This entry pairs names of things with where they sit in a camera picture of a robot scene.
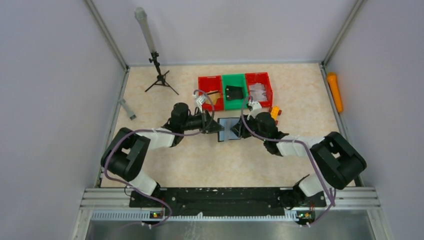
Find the black leather card holder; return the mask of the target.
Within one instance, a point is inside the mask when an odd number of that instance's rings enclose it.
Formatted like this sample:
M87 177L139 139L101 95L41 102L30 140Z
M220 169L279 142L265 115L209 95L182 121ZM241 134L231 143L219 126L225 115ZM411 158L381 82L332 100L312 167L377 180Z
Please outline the black leather card holder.
M223 127L223 130L219 131L217 136L217 141L219 143L233 140L240 140L236 133L234 133L231 128L234 127L240 120L239 117L221 117L218 118L218 123Z

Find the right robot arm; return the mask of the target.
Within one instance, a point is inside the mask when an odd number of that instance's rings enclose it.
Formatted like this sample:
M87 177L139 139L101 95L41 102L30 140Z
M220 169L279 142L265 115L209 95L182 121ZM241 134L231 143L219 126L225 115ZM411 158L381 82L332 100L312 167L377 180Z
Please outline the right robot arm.
M330 189L342 190L367 167L364 158L339 132L324 137L295 137L280 131L269 112L242 115L230 130L242 139L262 140L271 155L311 160L314 173L293 186L287 197L292 204L302 205L307 198Z

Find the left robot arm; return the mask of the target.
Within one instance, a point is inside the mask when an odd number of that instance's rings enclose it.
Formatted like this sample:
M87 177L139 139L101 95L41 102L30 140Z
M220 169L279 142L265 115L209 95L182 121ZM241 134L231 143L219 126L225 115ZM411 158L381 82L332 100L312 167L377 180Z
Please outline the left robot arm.
M178 102L160 128L136 132L122 127L105 150L100 165L106 173L112 173L143 194L152 196L160 185L142 170L148 151L177 146L187 136L186 131L194 136L222 130L224 127L207 110L196 108L192 113L186 103Z

